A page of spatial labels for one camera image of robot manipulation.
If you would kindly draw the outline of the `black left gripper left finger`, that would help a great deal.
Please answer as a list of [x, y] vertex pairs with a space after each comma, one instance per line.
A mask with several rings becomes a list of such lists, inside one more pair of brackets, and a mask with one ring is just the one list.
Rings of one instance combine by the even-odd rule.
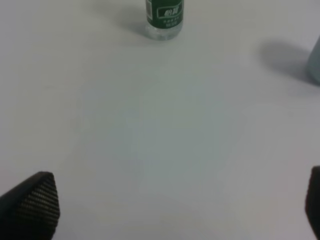
[[0, 238], [51, 240], [60, 214], [53, 173], [37, 172], [0, 196]]

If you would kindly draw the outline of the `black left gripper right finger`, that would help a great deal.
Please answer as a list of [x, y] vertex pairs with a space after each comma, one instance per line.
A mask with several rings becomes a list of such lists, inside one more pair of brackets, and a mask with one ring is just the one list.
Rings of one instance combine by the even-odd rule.
[[305, 198], [305, 213], [317, 240], [320, 239], [320, 167], [314, 166]]

